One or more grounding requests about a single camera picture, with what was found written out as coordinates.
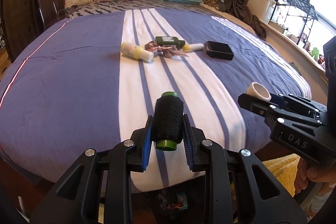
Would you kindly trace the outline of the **right hand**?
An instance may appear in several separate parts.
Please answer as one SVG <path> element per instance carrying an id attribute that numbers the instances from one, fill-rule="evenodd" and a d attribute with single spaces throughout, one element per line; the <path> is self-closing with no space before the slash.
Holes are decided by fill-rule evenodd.
<path id="1" fill-rule="evenodd" d="M 319 196 L 329 193 L 335 188 L 335 165 L 325 168 L 309 164 L 301 158 L 297 165 L 297 173 L 294 180 L 295 193 L 305 190 L 309 182 L 323 182 L 323 186 L 317 193 Z"/>

